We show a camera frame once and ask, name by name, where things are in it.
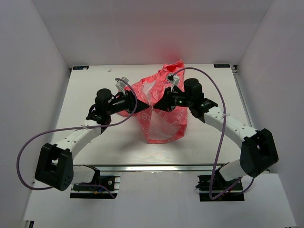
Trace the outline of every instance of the gray wall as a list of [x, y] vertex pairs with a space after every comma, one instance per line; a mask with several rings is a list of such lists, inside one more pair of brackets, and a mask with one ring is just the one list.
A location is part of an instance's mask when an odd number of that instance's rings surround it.
[[272, 131], [278, 172], [297, 225], [304, 227], [304, 1], [274, 0], [239, 64], [257, 128]]
[[[0, 1], [0, 31], [0, 226], [16, 228], [29, 197], [16, 174], [18, 151], [52, 127], [69, 72], [31, 0]], [[47, 139], [34, 141], [21, 157], [27, 183]]]
[[33, 0], [72, 65], [237, 64], [272, 0]]

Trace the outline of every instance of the plastic bag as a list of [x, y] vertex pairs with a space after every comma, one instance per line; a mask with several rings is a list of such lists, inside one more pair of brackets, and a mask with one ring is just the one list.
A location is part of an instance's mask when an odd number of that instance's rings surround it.
[[[167, 75], [184, 67], [181, 59], [174, 64], [164, 64], [155, 75], [143, 78], [132, 85], [137, 98], [150, 105], [150, 108], [136, 115], [149, 143], [167, 143], [185, 135], [187, 108], [176, 107], [169, 113], [152, 108], [162, 98], [165, 88], [171, 86]], [[184, 91], [184, 71], [177, 75], [180, 78], [178, 87]], [[121, 112], [121, 115], [127, 116], [128, 113]]]

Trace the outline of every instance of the red plastic bag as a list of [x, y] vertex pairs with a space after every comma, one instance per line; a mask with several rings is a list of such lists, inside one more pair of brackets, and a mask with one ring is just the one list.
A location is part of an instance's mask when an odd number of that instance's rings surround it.
[[[150, 108], [137, 114], [137, 120], [149, 143], [167, 143], [185, 135], [187, 108], [176, 107], [169, 113], [152, 108], [162, 98], [165, 88], [171, 86], [167, 75], [184, 67], [181, 59], [174, 64], [164, 64], [155, 75], [143, 78], [132, 85], [137, 98], [150, 105]], [[184, 71], [177, 75], [180, 78], [178, 87], [184, 91]], [[128, 113], [121, 112], [121, 115], [127, 116]]]

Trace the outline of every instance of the white table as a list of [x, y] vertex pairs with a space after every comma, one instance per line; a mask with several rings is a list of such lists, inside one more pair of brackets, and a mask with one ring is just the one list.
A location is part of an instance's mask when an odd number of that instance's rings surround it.
[[[244, 109], [230, 68], [191, 65], [206, 71], [223, 93], [227, 110], [247, 123]], [[58, 128], [81, 125], [93, 104], [96, 91], [109, 88], [114, 93], [115, 77], [127, 77], [135, 83], [157, 72], [161, 65], [90, 66], [73, 70], [57, 124]], [[205, 96], [221, 106], [219, 95], [202, 74], [188, 70], [186, 78], [197, 77]], [[113, 123], [122, 120], [112, 116]], [[284, 228], [295, 226], [286, 195], [277, 174], [261, 174], [245, 194], [244, 202], [200, 202], [197, 175], [200, 171], [178, 172], [174, 167], [160, 173], [132, 172], [153, 170], [132, 167], [135, 164], [213, 164], [220, 132], [193, 118], [189, 113], [185, 137], [168, 144], [147, 144], [136, 118], [108, 128], [88, 144], [74, 159], [74, 164], [128, 164], [121, 175], [120, 189], [112, 199], [70, 199], [70, 187], [33, 191], [24, 220], [34, 220], [34, 228]], [[56, 133], [52, 143], [68, 132]], [[225, 138], [219, 162], [238, 159], [240, 149]], [[246, 187], [250, 177], [243, 179]], [[35, 187], [45, 185], [36, 181]]]
[[[220, 88], [227, 112], [247, 124], [244, 108], [230, 68], [214, 68], [208, 65], [186, 65], [207, 72]], [[94, 103], [96, 92], [109, 88], [116, 93], [116, 77], [127, 77], [133, 84], [155, 74], [162, 65], [90, 66], [88, 70], [72, 70], [57, 128], [79, 126], [89, 107]], [[185, 79], [198, 78], [205, 97], [222, 107], [219, 95], [209, 79], [202, 73], [186, 70]], [[112, 123], [122, 120], [112, 115]], [[55, 133], [55, 143], [71, 132]], [[148, 144], [136, 117], [122, 125], [108, 128], [94, 139], [74, 159], [74, 164], [213, 164], [220, 132], [202, 123], [188, 112], [188, 126], [183, 138], [167, 144]], [[219, 163], [239, 159], [240, 149], [227, 137], [224, 139]]]

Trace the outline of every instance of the black label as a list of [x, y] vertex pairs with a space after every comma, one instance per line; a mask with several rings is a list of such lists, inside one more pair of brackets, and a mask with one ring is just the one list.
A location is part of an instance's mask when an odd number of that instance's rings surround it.
[[74, 66], [73, 70], [88, 70], [89, 66]]
[[214, 68], [230, 68], [229, 64], [213, 64]]

